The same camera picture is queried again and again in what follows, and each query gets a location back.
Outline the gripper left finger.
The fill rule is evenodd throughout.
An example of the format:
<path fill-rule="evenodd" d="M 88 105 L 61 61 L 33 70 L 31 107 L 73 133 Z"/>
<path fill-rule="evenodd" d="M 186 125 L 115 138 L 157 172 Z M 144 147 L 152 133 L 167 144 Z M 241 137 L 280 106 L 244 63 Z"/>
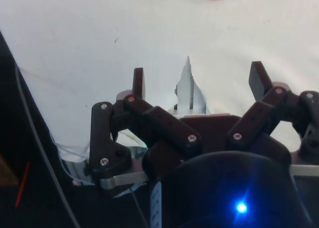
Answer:
<path fill-rule="evenodd" d="M 123 186 L 154 180 L 202 151 L 198 132 L 158 106 L 144 100 L 144 70 L 136 68 L 132 89 L 115 104 L 92 106 L 89 175 L 100 186 Z M 116 139 L 128 129 L 148 150 L 142 161 L 133 162 L 132 152 Z"/>

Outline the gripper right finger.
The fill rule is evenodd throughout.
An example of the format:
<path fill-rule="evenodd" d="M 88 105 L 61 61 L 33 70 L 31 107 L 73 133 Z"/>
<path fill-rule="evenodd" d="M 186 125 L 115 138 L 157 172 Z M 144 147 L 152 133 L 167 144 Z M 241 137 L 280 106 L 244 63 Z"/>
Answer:
<path fill-rule="evenodd" d="M 319 162 L 319 94 L 294 94 L 283 84 L 275 84 L 262 62 L 251 63 L 249 86 L 255 103 L 227 134 L 227 149 L 268 157 L 281 164 L 292 163 L 288 149 L 271 138 L 281 121 L 290 122 L 301 139 L 297 156 L 304 162 Z"/>

